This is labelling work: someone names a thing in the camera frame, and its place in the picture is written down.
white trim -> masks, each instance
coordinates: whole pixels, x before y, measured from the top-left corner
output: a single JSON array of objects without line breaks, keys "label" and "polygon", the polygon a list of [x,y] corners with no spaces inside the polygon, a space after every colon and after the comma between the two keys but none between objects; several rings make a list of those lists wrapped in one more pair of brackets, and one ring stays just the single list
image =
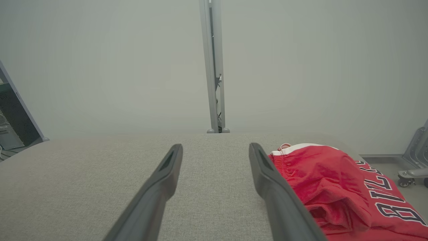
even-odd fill
[{"label": "white trim", "polygon": [[302,148],[305,148],[308,146],[326,146],[326,145],[320,145],[320,144],[314,144],[314,143],[300,143],[300,144],[293,145],[293,146],[290,146],[288,148],[282,149],[280,151],[272,151],[270,154],[273,156],[287,155],[287,154],[290,154],[291,152],[293,152],[295,150],[299,150],[299,149],[302,149]]}]

caster wheel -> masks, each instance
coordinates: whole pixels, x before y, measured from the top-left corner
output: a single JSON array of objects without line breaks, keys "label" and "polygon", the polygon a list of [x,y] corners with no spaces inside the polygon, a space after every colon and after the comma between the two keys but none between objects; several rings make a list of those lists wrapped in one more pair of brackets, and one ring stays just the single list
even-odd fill
[{"label": "caster wheel", "polygon": [[410,179],[403,179],[403,178],[400,178],[399,180],[398,180],[398,185],[400,186],[400,187],[407,187],[407,186],[409,186],[410,185]]}]

jersey lettering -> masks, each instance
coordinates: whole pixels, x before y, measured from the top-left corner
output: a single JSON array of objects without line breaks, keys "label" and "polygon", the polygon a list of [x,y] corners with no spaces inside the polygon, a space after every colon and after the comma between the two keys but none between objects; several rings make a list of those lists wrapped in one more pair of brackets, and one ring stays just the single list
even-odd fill
[{"label": "jersey lettering", "polygon": [[419,222],[427,226],[421,216],[411,208],[391,206],[380,202],[376,202],[375,205],[379,212],[385,217],[398,217],[404,221]]},{"label": "jersey lettering", "polygon": [[364,182],[369,183],[369,184],[376,185],[376,186],[378,186],[378,187],[382,187],[382,188],[384,188],[384,189],[386,189],[386,190],[392,190],[391,185],[389,184],[388,179],[386,179],[386,178],[384,178],[384,177],[380,177],[380,176],[376,176],[376,178],[377,178],[378,180],[382,181],[382,183],[378,183],[378,182],[371,181],[371,180],[368,180],[368,179],[364,179]]},{"label": "jersey lettering", "polygon": [[380,190],[379,188],[374,187],[374,186],[370,186],[370,185],[368,185],[367,183],[364,183],[364,185],[365,185],[368,189],[376,189],[376,190]]},{"label": "jersey lettering", "polygon": [[376,198],[376,199],[387,199],[387,200],[392,200],[392,201],[397,201],[397,202],[406,202],[405,200],[394,196],[394,195],[389,195],[389,194],[385,194],[385,193],[378,193],[376,191],[372,191],[370,190],[370,196],[372,198]]},{"label": "jersey lettering", "polygon": [[382,176],[383,176],[383,174],[382,174],[380,171],[378,171],[378,170],[376,170],[376,169],[372,168],[371,166],[370,166],[370,169],[366,169],[366,168],[364,168],[364,167],[360,167],[360,169],[361,169],[361,170],[363,170],[363,171],[366,171],[366,172],[375,172],[375,173],[377,173],[377,174],[379,174],[379,175],[382,175]]}]

metal stand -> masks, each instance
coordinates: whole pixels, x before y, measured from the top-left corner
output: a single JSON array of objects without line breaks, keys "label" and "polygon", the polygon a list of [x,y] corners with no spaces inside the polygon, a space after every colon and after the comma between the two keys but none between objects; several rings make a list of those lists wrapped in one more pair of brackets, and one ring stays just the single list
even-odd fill
[{"label": "metal stand", "polygon": [[410,184],[416,184],[415,178],[424,178],[424,185],[428,187],[428,131],[426,127],[421,127],[416,131],[403,158],[417,169],[399,171],[398,185],[407,187]]},{"label": "metal stand", "polygon": [[[226,114],[224,108],[223,47],[220,10],[220,0],[199,0],[208,102],[211,117],[211,128],[207,133],[230,132],[230,130],[226,128]],[[217,87],[220,87],[219,96],[217,96],[216,93]]]}]

vertical metal post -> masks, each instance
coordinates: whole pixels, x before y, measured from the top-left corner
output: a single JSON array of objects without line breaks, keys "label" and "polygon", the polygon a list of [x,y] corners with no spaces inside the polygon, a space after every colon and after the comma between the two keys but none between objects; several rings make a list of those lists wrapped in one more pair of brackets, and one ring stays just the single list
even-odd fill
[{"label": "vertical metal post", "polygon": [[30,111],[28,110],[27,106],[24,103],[24,100],[21,98],[21,96],[19,95],[18,90],[16,89],[15,85],[13,84],[12,80],[10,79],[9,74],[6,71],[6,68],[4,67],[3,63],[0,60],[0,77],[1,79],[5,82],[5,83],[9,83],[10,87],[13,89],[13,92],[15,93],[16,97],[19,99],[19,102],[22,105],[22,108],[24,108],[26,114],[28,115],[28,117],[30,118],[32,124],[34,125],[34,127],[36,128],[37,132],[39,133],[40,137],[42,138],[42,141],[49,141],[49,138],[45,137],[42,133],[42,131],[40,130],[39,126],[36,124],[36,121],[34,120],[33,116],[31,115]]},{"label": "vertical metal post", "polygon": [[207,75],[208,101],[210,105],[211,129],[218,133],[217,102],[215,95],[215,73],[213,58],[213,43],[211,36],[210,9],[208,0],[199,0],[199,12],[201,15],[202,43],[205,56],[205,71]]},{"label": "vertical metal post", "polygon": [[221,0],[212,0],[212,18],[214,32],[214,55],[216,77],[223,75],[223,42],[221,33]]},{"label": "vertical metal post", "polygon": [[224,73],[223,73],[223,36],[221,30],[221,0],[212,0],[212,24],[214,33],[215,74],[220,78],[220,108],[222,133],[229,133],[226,128],[226,110],[224,109]]}]

